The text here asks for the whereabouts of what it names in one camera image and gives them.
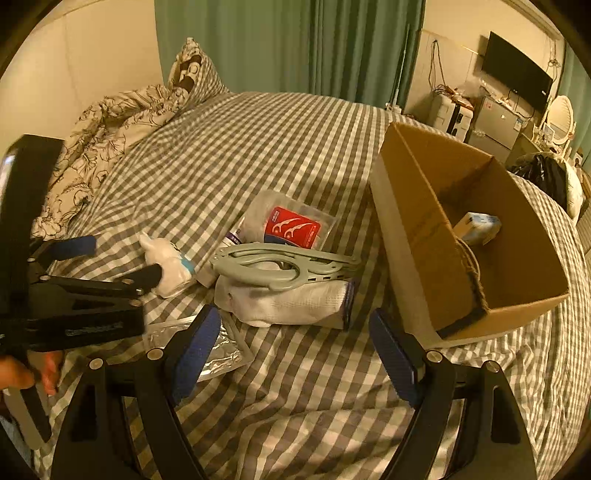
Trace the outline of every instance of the human hand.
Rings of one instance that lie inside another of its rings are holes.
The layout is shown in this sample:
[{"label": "human hand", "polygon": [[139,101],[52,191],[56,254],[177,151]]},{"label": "human hand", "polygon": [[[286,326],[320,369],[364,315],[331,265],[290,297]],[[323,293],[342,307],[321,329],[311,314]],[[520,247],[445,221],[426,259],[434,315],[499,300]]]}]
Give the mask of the human hand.
[{"label": "human hand", "polygon": [[[56,394],[62,359],[63,352],[47,352],[43,354],[41,381],[48,395]],[[31,388],[34,384],[33,373],[27,367],[11,356],[0,356],[0,390],[8,387]]]}]

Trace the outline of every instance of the floral blanket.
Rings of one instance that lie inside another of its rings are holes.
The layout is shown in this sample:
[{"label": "floral blanket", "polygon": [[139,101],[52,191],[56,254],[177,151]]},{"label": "floral blanket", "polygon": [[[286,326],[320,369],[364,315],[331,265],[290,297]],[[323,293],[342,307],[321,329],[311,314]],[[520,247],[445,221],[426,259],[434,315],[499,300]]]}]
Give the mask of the floral blanket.
[{"label": "floral blanket", "polygon": [[32,236],[65,236],[70,220],[94,198],[125,153],[188,103],[194,106],[227,92],[211,59],[188,38],[166,86],[150,85],[90,105],[64,142]]}]

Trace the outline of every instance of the plaid bedding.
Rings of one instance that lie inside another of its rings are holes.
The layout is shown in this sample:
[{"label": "plaid bedding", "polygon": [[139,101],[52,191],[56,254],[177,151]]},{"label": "plaid bedding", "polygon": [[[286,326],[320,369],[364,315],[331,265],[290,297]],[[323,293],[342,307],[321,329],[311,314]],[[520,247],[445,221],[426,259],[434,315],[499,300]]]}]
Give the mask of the plaid bedding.
[{"label": "plaid bedding", "polygon": [[[70,224],[70,236],[97,237],[98,254],[62,262],[60,274],[106,280],[139,267],[141,229],[166,236],[200,267],[256,193],[275,189],[336,216],[327,249],[362,257],[350,331],[238,322],[253,363],[199,384],[177,410],[212,479],[377,479],[408,426],[413,411],[398,399],[367,330],[369,312],[391,301],[368,185],[391,115],[305,94],[220,95],[189,106],[139,143]],[[508,335],[442,352],[454,362],[492,359],[503,367],[544,480],[574,449],[589,398],[589,277],[566,214],[533,185],[515,181],[548,230],[571,295]],[[172,299],[146,299],[147,320],[154,322],[194,314],[212,291],[194,286]],[[121,362],[142,354],[142,345],[123,340],[69,353],[51,410],[54,433],[86,357],[97,351]],[[127,413],[144,475],[158,478],[133,401]],[[432,478],[444,474],[459,414],[455,404]],[[42,476],[49,475],[52,453],[51,443],[37,452]]]}]

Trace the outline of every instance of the silver bolt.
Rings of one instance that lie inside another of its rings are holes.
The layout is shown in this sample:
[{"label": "silver bolt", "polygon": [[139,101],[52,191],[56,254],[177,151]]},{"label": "silver bolt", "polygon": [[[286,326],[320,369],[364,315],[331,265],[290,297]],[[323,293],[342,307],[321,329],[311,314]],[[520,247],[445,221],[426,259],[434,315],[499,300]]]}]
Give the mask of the silver bolt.
[{"label": "silver bolt", "polygon": [[489,361],[486,363],[486,369],[487,369],[489,372],[493,372],[494,374],[496,374],[497,372],[499,372],[499,370],[501,370],[501,367],[499,366],[499,364],[498,364],[498,363],[496,363],[496,362],[493,362],[492,360],[489,360]]},{"label": "silver bolt", "polygon": [[149,360],[160,360],[163,355],[164,355],[164,352],[162,351],[161,348],[152,348],[148,352],[147,357]]},{"label": "silver bolt", "polygon": [[100,367],[103,366],[103,360],[102,358],[95,358],[94,360],[90,361],[88,366],[91,370],[98,370]]},{"label": "silver bolt", "polygon": [[433,362],[434,364],[438,364],[441,360],[443,360],[443,355],[435,350],[429,350],[427,352],[427,360]]}]

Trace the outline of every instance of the beige wall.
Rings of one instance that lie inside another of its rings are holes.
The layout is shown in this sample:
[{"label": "beige wall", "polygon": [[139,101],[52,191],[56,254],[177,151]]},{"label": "beige wall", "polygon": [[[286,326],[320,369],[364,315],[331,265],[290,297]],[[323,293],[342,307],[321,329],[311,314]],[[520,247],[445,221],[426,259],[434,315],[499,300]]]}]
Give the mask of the beige wall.
[{"label": "beige wall", "polygon": [[0,79],[0,152],[25,133],[65,138],[93,101],[162,81],[152,0],[64,0]]},{"label": "beige wall", "polygon": [[[544,70],[548,66],[554,51],[554,40],[504,0],[426,0],[423,30],[405,113],[426,120],[431,103],[428,83],[431,44],[435,39],[440,44],[445,80],[450,87],[465,87],[466,92],[472,94],[482,78],[496,93],[507,95],[506,86],[480,70],[491,31],[520,49]],[[556,56],[561,64],[563,54],[564,40],[559,38],[556,40]],[[558,88],[560,70],[551,93]],[[553,76],[554,69],[549,68],[548,74]],[[510,94],[509,102],[515,105],[516,101],[517,95]],[[517,110],[526,116],[533,112],[524,100],[520,100]]]}]

